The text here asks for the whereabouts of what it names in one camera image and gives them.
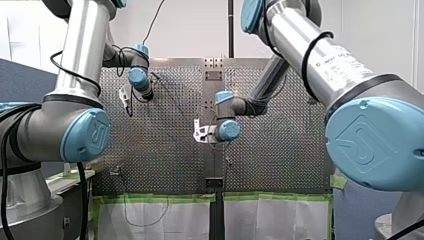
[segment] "black cable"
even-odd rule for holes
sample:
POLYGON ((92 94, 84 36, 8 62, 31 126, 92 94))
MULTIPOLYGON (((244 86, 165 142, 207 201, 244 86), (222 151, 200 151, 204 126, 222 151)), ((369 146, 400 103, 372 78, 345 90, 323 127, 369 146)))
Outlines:
POLYGON ((147 39, 149 38, 150 32, 152 31, 153 24, 155 23, 156 18, 158 17, 159 11, 160 11, 164 2, 165 2, 165 0, 162 0, 162 2, 160 2, 160 4, 159 4, 158 9, 156 10, 155 17, 153 18, 152 23, 150 23, 149 31, 147 32, 146 37, 143 40, 143 45, 146 43, 147 39))
POLYGON ((317 45, 317 43, 324 38, 334 38, 334 34, 332 32, 322 32, 320 35, 318 35, 317 38, 315 38, 314 40, 312 40, 312 42, 309 44, 308 49, 305 52, 305 55, 303 56, 303 60, 302 60, 302 80, 303 80, 303 85, 306 88, 306 91, 309 93, 309 95, 314 98, 316 101, 319 102, 319 100, 317 99, 317 97, 315 96, 314 92, 312 91, 311 87, 309 86, 308 83, 308 61, 309 61, 309 56, 312 53, 312 50, 315 48, 315 46, 317 45))
POLYGON ((121 174, 120 174, 119 176, 121 177, 121 181, 122 181, 122 183, 124 184, 124 189, 125 189, 125 193, 124 193, 124 215, 125 215, 125 221, 126 221, 129 225, 131 225, 131 226, 133 226, 133 227, 151 227, 151 226, 153 226, 153 225, 158 224, 158 223, 159 223, 159 222, 163 219, 163 217, 165 217, 165 214, 168 212, 169 205, 170 205, 168 196, 166 197, 166 208, 165 208, 165 211, 163 211, 162 215, 158 218, 158 220, 156 220, 156 221, 154 221, 154 222, 152 222, 152 223, 149 223, 149 224, 144 224, 144 225, 134 224, 134 223, 132 223, 132 222, 128 219, 128 213, 127 213, 127 198, 126 198, 126 196, 128 195, 128 187, 127 187, 127 183, 126 183, 126 181, 125 181, 125 179, 124 179, 124 176, 122 175, 122 172, 121 172, 121 174))
POLYGON ((265 37, 266 37, 266 42, 269 46, 269 48, 271 49, 271 51, 277 55, 280 58, 284 58, 279 52, 277 52, 274 49, 274 46, 271 43, 271 39, 269 38, 269 33, 268 33, 268 17, 266 16, 266 11, 267 11, 267 7, 266 7, 266 0, 263 0, 263 14, 264 14, 264 31, 265 31, 265 37))
POLYGON ((6 160, 6 148, 7 148, 7 140, 10 137, 10 133, 12 132, 12 129, 20 124, 23 117, 26 116, 29 112, 35 111, 37 109, 40 109, 41 106, 39 104, 26 104, 23 106, 19 106, 16 108, 13 108, 11 110, 5 111, 2 114, 0 114, 0 123, 3 122, 5 119, 18 114, 12 122, 9 124, 5 132, 3 133, 3 138, 1 141, 1 147, 0 147, 0 158, 1 158, 1 166, 2 166, 2 174, 3 174, 3 180, 2 180, 2 192, 1 192, 1 203, 0 203, 0 211, 1 211, 1 222, 3 225, 3 231, 6 235, 6 238, 8 240, 14 240, 12 232, 9 228, 9 223, 7 221, 7 191, 8 191, 8 167, 7 167, 7 160, 6 160))
POLYGON ((387 240, 398 240, 403 238, 404 236, 408 235, 409 233, 417 230, 418 228, 424 227, 424 219, 421 219, 420 221, 410 225, 409 227, 403 229, 402 231, 396 233, 392 237, 390 237, 387 240))
POLYGON ((51 56, 50 56, 50 61, 53 63, 53 65, 55 65, 55 66, 56 66, 57 68, 59 68, 60 70, 62 70, 62 71, 64 71, 64 72, 66 72, 67 74, 70 74, 70 75, 72 75, 72 76, 74 76, 74 77, 77 77, 77 78, 81 78, 81 79, 83 79, 83 80, 85 80, 85 81, 87 81, 87 82, 89 82, 89 83, 93 84, 93 85, 94 85, 94 86, 96 86, 96 88, 97 88, 97 97, 98 97, 98 96, 100 96, 100 93, 102 92, 102 88, 100 87, 100 85, 99 85, 96 81, 94 81, 94 80, 92 80, 92 79, 89 79, 89 78, 87 78, 87 77, 81 76, 80 74, 78 74, 78 73, 76 73, 76 72, 73 72, 73 71, 71 71, 71 70, 68 70, 68 69, 66 69, 66 68, 62 67, 59 63, 57 63, 57 62, 54 60, 54 58, 55 58, 55 57, 57 57, 57 56, 61 55, 62 53, 63 53, 63 51, 59 51, 59 52, 57 52, 57 53, 55 53, 55 54, 53 54, 53 55, 51 55, 51 56))
POLYGON ((87 190, 87 180, 85 178, 84 166, 81 162, 77 163, 80 182, 81 182, 81 191, 82 191, 82 222, 81 222, 81 240, 86 240, 87 238, 87 224, 88 224, 88 190, 87 190))

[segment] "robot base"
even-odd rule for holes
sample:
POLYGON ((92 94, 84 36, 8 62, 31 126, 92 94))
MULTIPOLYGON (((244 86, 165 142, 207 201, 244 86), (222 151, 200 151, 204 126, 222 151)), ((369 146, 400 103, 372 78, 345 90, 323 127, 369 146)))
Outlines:
MULTIPOLYGON (((51 199, 47 209, 28 215, 19 221, 10 224, 10 230, 16 240, 63 239, 63 200, 59 196, 51 199)), ((0 229, 0 240, 6 240, 6 236, 0 229)))

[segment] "green tape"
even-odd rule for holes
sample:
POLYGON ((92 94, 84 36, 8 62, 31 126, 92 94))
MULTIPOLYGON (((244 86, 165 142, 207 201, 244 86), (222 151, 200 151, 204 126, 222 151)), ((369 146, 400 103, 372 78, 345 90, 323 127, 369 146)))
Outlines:
POLYGON ((329 202, 331 194, 290 194, 290 193, 266 193, 260 194, 260 199, 275 199, 289 201, 307 201, 307 202, 329 202))
POLYGON ((96 197, 101 205, 103 204, 123 204, 123 203, 208 203, 215 201, 214 194, 193 194, 193 195, 154 195, 154 194, 128 194, 119 196, 101 196, 96 197))
POLYGON ((79 179, 79 173, 70 173, 62 177, 63 179, 79 179))
POLYGON ((224 194, 224 201, 253 201, 259 200, 262 192, 232 192, 224 194))
POLYGON ((344 189, 346 186, 347 179, 343 176, 339 175, 331 175, 330 176, 330 185, 332 188, 344 189))
POLYGON ((252 201, 259 199, 275 199, 307 202, 329 202, 331 194, 292 194, 292 193, 225 193, 224 201, 252 201))

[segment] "metal stand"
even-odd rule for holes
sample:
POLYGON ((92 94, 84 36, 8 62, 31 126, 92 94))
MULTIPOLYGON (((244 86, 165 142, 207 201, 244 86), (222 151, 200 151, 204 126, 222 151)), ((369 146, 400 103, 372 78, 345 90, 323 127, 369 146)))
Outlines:
MULTIPOLYGON (((216 122, 216 112, 214 109, 215 93, 225 87, 223 73, 223 59, 208 58, 205 59, 205 68, 202 82, 202 118, 201 125, 211 125, 216 122)), ((205 161, 205 183, 206 191, 216 195, 216 201, 210 205, 210 240, 225 239, 224 223, 224 180, 223 180, 223 156, 224 146, 203 144, 203 158, 212 159, 205 161)))

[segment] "white cloth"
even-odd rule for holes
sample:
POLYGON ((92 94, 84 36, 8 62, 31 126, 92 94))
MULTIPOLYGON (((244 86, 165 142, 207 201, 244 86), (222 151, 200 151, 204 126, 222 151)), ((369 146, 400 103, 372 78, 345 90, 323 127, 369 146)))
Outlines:
POLYGON ((210 203, 169 204, 158 223, 148 227, 162 216, 167 203, 127 203, 101 205, 99 209, 99 240, 209 240, 210 203))
POLYGON ((227 201, 226 240, 329 239, 330 207, 328 201, 227 201))

